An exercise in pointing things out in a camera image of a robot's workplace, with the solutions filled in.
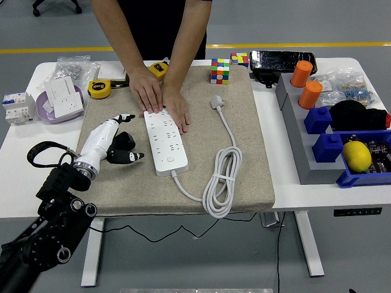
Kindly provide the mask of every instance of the power cord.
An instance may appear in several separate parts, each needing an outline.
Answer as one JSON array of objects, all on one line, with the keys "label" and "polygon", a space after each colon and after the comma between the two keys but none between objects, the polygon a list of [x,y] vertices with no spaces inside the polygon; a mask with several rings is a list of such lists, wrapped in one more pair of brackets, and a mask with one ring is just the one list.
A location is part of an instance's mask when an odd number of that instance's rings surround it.
[{"label": "power cord", "polygon": [[[206,185],[202,198],[193,197],[191,194],[185,191],[177,178],[176,171],[171,171],[171,175],[182,193],[191,200],[202,202],[202,206],[206,212],[217,219],[224,218],[231,210],[233,194],[235,191],[235,181],[243,161],[242,152],[239,148],[236,147],[235,138],[233,137],[231,129],[229,128],[221,111],[221,107],[223,105],[224,102],[220,96],[215,95],[212,98],[211,107],[219,112],[221,120],[228,131],[233,146],[218,151],[214,161],[214,173],[209,180],[208,185]],[[224,183],[224,185],[221,187],[220,191],[217,192],[217,185],[219,183]],[[225,190],[225,200],[221,202],[218,200],[218,198]]]},{"label": "power cord", "polygon": [[[223,218],[223,219],[224,219],[224,220],[229,220],[229,221],[235,221],[235,222],[251,222],[252,219],[254,219],[254,217],[255,217],[256,215],[257,215],[257,213],[255,213],[255,214],[251,217],[251,219],[249,219],[249,220],[228,219],[228,218]],[[90,229],[91,229],[91,230],[94,230],[94,231],[96,231],[96,232],[99,232],[99,233],[109,233],[109,232],[112,232],[112,231],[119,231],[119,230],[122,230],[122,229],[125,229],[125,228],[129,228],[130,230],[132,230],[132,231],[135,232],[136,234],[138,234],[138,235],[144,237],[144,238],[145,238],[146,240],[148,240],[149,242],[157,243],[157,242],[162,241],[163,239],[165,239],[165,238],[167,238],[167,237],[169,237],[169,236],[175,234],[176,232],[178,232],[178,231],[181,230],[181,229],[184,229],[185,231],[187,231],[188,233],[192,234],[192,235],[193,235],[195,238],[197,238],[197,239],[198,239],[198,238],[201,238],[201,237],[204,236],[210,229],[212,229],[212,228],[215,226],[215,224],[217,224],[218,221],[220,221],[220,219],[217,219],[217,220],[216,220],[208,229],[206,229],[206,231],[203,232],[201,235],[195,235],[192,231],[190,231],[189,229],[185,228],[183,225],[180,225],[180,227],[179,227],[178,229],[176,229],[175,231],[173,231],[173,232],[171,232],[171,233],[165,235],[164,237],[162,237],[162,238],[160,238],[160,239],[158,239],[158,240],[151,240],[151,239],[149,239],[146,235],[144,235],[144,234],[138,232],[138,231],[135,230],[132,226],[129,226],[129,225],[125,225],[125,226],[122,226],[122,227],[120,227],[120,228],[113,228],[113,229],[109,229],[109,230],[98,230],[98,229],[92,228],[92,227],[90,226]]]},{"label": "power cord", "polygon": [[283,226],[283,220],[285,219],[285,213],[283,212],[281,224],[280,224],[280,230],[279,235],[277,237],[277,293],[280,293],[280,235],[281,235],[281,229]]}]

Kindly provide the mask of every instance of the yellow floor line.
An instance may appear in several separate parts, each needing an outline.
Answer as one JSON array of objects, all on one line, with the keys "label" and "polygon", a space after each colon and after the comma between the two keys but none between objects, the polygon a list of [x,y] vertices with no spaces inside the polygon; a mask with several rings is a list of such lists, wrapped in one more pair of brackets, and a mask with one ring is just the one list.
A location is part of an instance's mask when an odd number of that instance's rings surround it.
[{"label": "yellow floor line", "polygon": [[[391,46],[391,42],[215,44],[215,45],[206,45],[206,48],[207,49],[240,49],[240,48],[307,48],[307,47],[369,47],[369,46],[372,47]],[[92,52],[92,51],[112,51],[112,47],[0,49],[0,54]]]},{"label": "yellow floor line", "polygon": [[301,47],[368,47],[391,46],[391,42],[350,42],[350,43],[254,43],[206,45],[207,49],[237,48],[301,48]]}]

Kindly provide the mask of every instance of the person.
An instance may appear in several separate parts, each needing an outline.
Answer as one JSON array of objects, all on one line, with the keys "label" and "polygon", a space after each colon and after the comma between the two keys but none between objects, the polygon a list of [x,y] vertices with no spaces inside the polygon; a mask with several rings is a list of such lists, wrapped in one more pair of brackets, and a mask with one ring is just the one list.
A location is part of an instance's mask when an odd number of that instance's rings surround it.
[{"label": "person", "polygon": [[[128,73],[131,92],[141,110],[158,113],[167,107],[181,135],[191,121],[180,90],[192,61],[205,58],[211,3],[91,0],[98,23]],[[165,57],[170,65],[160,86],[143,60]]]}]

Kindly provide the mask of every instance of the plastic bag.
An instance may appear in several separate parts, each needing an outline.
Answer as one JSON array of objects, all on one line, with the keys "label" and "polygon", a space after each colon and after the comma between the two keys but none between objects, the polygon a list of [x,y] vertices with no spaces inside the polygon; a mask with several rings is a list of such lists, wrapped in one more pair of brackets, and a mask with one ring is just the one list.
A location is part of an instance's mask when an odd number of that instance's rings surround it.
[{"label": "plastic bag", "polygon": [[89,81],[95,79],[99,67],[100,62],[90,62],[90,56],[59,57],[54,72],[39,85],[39,88],[44,90],[45,82],[70,76],[73,85],[86,90]]},{"label": "plastic bag", "polygon": [[379,99],[367,88],[364,74],[352,68],[335,68],[329,73],[313,76],[311,80],[323,85],[323,91],[319,97],[322,106],[331,107],[340,101],[353,99],[367,107],[374,100]]}]

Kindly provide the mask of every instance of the orange cup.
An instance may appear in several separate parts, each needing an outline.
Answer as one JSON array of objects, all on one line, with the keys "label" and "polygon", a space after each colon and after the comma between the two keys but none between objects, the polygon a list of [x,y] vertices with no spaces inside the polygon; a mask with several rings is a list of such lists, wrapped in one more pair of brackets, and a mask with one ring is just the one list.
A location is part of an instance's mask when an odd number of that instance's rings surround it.
[{"label": "orange cup", "polygon": [[315,107],[316,101],[318,100],[320,93],[323,90],[323,86],[318,81],[309,81],[305,84],[303,93],[299,99],[299,105],[303,109],[311,109]]},{"label": "orange cup", "polygon": [[305,87],[305,83],[310,77],[311,71],[311,62],[300,60],[294,68],[291,85],[293,85],[294,87]]}]

